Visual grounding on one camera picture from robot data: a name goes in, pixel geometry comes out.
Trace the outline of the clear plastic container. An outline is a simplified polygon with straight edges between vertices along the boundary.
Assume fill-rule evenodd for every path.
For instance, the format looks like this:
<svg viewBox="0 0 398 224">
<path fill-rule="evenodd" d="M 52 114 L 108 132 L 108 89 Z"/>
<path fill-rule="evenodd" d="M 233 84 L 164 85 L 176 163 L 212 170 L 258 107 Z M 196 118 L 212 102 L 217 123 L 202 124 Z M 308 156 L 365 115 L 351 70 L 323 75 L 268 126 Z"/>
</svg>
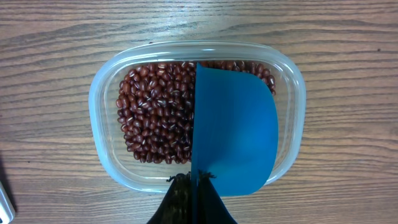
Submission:
<svg viewBox="0 0 398 224">
<path fill-rule="evenodd" d="M 296 64 L 269 46 L 159 42 L 107 61 L 88 104 L 99 160 L 116 182 L 166 192 L 174 175 L 207 171 L 219 195 L 238 196 L 292 167 L 306 88 Z"/>
</svg>

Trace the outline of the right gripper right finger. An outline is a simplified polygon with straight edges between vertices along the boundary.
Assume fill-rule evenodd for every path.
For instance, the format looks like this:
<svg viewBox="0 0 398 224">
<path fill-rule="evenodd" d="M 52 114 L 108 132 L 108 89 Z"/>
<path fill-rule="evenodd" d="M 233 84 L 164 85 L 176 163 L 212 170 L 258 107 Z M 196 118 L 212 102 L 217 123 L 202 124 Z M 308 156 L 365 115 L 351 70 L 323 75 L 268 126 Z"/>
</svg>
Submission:
<svg viewBox="0 0 398 224">
<path fill-rule="evenodd" d="M 198 223 L 199 224 L 237 224 L 229 214 L 223 201 L 211 183 L 215 176 L 210 172 L 199 171 L 198 180 Z"/>
</svg>

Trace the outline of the red beans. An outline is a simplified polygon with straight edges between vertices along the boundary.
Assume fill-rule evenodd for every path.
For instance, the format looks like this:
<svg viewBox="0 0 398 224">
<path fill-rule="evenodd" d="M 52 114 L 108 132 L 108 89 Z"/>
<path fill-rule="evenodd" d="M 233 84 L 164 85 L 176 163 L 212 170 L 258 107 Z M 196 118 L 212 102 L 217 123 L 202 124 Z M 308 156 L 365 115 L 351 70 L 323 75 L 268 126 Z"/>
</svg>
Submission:
<svg viewBox="0 0 398 224">
<path fill-rule="evenodd" d="M 177 61 L 138 65 L 119 84 L 118 123 L 127 151 L 143 163 L 192 161 L 197 65 L 250 73 L 275 95 L 275 78 L 262 63 L 245 60 Z"/>
</svg>

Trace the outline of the blue measuring scoop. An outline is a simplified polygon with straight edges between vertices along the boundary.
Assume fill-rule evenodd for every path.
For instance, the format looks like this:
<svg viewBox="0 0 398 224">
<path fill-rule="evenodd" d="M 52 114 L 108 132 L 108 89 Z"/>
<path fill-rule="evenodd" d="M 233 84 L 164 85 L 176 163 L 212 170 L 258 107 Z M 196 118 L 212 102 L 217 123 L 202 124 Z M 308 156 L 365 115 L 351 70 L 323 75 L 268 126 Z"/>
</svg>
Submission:
<svg viewBox="0 0 398 224">
<path fill-rule="evenodd" d="M 199 171 L 215 176 L 220 198 L 253 194 L 268 180 L 279 126 L 268 86 L 250 73 L 197 65 L 192 142 L 193 222 Z"/>
</svg>

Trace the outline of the white kitchen scale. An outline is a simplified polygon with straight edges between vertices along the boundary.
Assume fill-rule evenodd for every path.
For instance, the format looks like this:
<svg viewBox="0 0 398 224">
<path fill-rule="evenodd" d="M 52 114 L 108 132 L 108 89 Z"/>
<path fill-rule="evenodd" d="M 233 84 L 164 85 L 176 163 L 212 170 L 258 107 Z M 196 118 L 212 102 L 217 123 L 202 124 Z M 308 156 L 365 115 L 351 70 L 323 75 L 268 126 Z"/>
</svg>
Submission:
<svg viewBox="0 0 398 224">
<path fill-rule="evenodd" d="M 2 186 L 2 183 L 0 183 L 0 219 L 1 219 L 1 224 L 10 224 L 10 222 L 13 221 L 15 218 L 16 212 L 14 210 L 14 207 L 9 200 L 9 197 L 7 196 L 7 193 Z"/>
</svg>

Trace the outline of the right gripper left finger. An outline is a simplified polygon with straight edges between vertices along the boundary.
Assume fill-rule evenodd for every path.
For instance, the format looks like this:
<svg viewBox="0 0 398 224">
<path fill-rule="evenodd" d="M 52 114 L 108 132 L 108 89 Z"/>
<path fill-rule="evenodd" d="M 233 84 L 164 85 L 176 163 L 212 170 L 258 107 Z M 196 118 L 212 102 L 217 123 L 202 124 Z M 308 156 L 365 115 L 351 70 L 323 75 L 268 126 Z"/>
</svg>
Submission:
<svg viewBox="0 0 398 224">
<path fill-rule="evenodd" d="M 191 173 L 170 176 L 170 187 L 147 224 L 191 224 Z"/>
</svg>

